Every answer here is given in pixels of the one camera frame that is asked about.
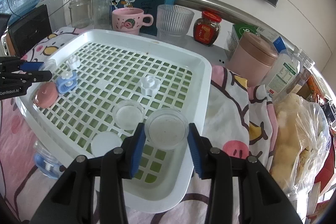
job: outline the electrical cable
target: electrical cable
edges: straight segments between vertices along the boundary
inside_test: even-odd
[[[54,12],[52,12],[50,15],[48,15],[48,17],[52,16],[54,13],[56,13],[59,9],[63,8],[65,5],[67,5],[71,0],[68,0],[66,3],[64,3],[61,7],[59,7],[58,9],[56,9]],[[7,0],[7,4],[8,4],[8,7],[10,9],[10,11],[12,12],[13,15],[19,17],[20,19],[24,18],[25,16],[19,16],[17,15],[16,13],[13,12],[13,10],[11,9],[11,6],[9,5],[9,1]],[[45,20],[46,18],[44,19],[32,19],[32,20],[36,20],[36,21],[43,21]]]

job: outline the red label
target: red label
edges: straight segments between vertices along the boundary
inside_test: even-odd
[[[214,35],[214,30],[208,25],[200,24],[196,27],[195,39],[204,44],[209,44]]]

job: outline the green box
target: green box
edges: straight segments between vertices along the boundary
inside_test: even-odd
[[[254,26],[245,23],[234,24],[232,26],[231,40],[228,44],[228,50],[234,52],[239,40],[241,39],[244,32],[251,32],[257,34],[257,30]]]

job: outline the pink thermos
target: pink thermos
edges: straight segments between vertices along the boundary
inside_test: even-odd
[[[247,79],[247,86],[259,85],[278,58],[275,48],[265,40],[244,32],[231,60],[225,67]]]

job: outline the sauce jar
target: sauce jar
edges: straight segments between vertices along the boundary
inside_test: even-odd
[[[194,39],[206,46],[211,46],[218,37],[221,21],[218,15],[203,11],[202,17],[194,24]]]

